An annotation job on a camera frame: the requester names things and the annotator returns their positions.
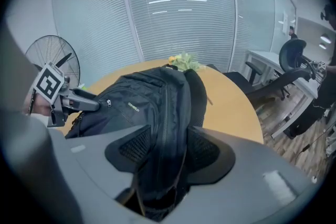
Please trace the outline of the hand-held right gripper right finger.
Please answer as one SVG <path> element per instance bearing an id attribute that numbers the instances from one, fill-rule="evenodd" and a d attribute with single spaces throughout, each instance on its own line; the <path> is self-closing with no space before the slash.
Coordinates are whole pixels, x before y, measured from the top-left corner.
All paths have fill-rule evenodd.
<path id="1" fill-rule="evenodd" d="M 233 149 L 235 164 L 217 183 L 191 187 L 168 222 L 290 222 L 317 193 L 318 183 L 269 147 L 204 132 Z"/>

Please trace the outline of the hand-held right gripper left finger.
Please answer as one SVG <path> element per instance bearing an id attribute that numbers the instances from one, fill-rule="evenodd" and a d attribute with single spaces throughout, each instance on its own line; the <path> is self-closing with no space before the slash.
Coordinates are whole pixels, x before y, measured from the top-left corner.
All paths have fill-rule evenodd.
<path id="1" fill-rule="evenodd" d="M 116 199 L 131 187 L 134 173 L 149 152 L 151 127 L 138 125 L 66 142 L 93 183 Z"/>

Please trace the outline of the person's left hand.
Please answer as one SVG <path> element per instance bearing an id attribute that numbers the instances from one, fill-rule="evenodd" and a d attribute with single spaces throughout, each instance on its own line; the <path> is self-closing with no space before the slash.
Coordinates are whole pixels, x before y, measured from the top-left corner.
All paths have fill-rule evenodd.
<path id="1" fill-rule="evenodd" d="M 40 94 L 35 96 L 32 113 L 41 114 L 43 116 L 50 116 L 51 114 L 51 107 L 49 102 Z"/>

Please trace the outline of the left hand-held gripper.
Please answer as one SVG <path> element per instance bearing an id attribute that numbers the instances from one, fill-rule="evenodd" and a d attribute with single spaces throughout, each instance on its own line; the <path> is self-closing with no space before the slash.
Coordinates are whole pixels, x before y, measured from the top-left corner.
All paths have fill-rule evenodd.
<path id="1" fill-rule="evenodd" d="M 65 101 L 69 94 L 70 78 L 51 61 L 44 65 L 34 84 L 33 92 L 41 95 L 50 105 L 51 113 L 48 127 L 63 127 L 67 120 Z M 97 111 L 100 104 L 94 100 L 97 95 L 81 88 L 73 88 L 73 94 L 85 99 L 69 99 L 70 108 L 74 111 Z"/>

